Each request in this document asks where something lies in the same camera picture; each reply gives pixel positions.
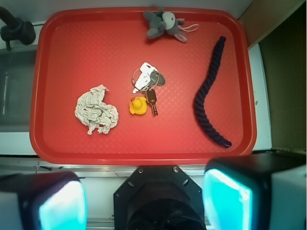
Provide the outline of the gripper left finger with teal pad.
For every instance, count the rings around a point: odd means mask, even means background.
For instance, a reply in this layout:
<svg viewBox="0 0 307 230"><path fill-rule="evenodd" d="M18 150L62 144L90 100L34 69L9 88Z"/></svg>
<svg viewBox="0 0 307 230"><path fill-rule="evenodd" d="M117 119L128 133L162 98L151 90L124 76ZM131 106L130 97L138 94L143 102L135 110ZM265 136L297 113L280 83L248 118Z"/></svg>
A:
<svg viewBox="0 0 307 230"><path fill-rule="evenodd" d="M84 230L86 189L73 172L0 177L2 230Z"/></svg>

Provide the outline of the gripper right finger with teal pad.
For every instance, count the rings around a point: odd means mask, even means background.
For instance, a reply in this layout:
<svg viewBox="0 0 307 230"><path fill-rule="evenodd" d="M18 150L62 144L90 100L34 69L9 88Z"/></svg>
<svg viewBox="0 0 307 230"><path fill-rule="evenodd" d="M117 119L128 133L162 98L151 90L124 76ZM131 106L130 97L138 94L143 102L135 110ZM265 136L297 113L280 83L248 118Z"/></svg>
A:
<svg viewBox="0 0 307 230"><path fill-rule="evenodd" d="M205 215L215 230L304 230L307 158L297 153L216 157L205 166Z"/></svg>

